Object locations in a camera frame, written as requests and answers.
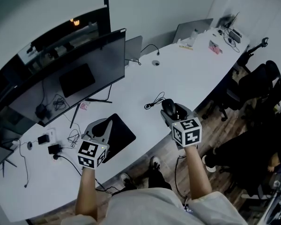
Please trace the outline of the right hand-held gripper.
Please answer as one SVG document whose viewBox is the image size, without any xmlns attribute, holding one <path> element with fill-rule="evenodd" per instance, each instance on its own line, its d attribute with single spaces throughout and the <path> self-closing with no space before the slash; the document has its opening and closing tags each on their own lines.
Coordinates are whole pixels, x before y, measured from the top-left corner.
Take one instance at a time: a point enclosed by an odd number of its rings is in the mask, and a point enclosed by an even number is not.
<svg viewBox="0 0 281 225">
<path fill-rule="evenodd" d="M 161 117 L 172 130 L 172 138 L 178 150 L 188 146 L 198 147 L 202 140 L 202 125 L 199 118 L 185 106 L 175 103 L 176 110 L 168 114 L 161 110 Z"/>
</svg>

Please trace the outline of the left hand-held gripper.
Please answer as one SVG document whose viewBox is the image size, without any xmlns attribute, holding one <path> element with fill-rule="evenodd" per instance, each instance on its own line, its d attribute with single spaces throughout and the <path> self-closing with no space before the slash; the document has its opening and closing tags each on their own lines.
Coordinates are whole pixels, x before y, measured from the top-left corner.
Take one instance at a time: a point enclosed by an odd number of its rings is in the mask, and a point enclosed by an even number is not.
<svg viewBox="0 0 281 225">
<path fill-rule="evenodd" d="M 106 159 L 113 121 L 109 121 L 102 136 L 95 136 L 92 131 L 95 126 L 105 121 L 106 119 L 99 119 L 92 122 L 82 134 L 78 141 L 77 157 L 79 165 L 95 170 Z"/>
</svg>

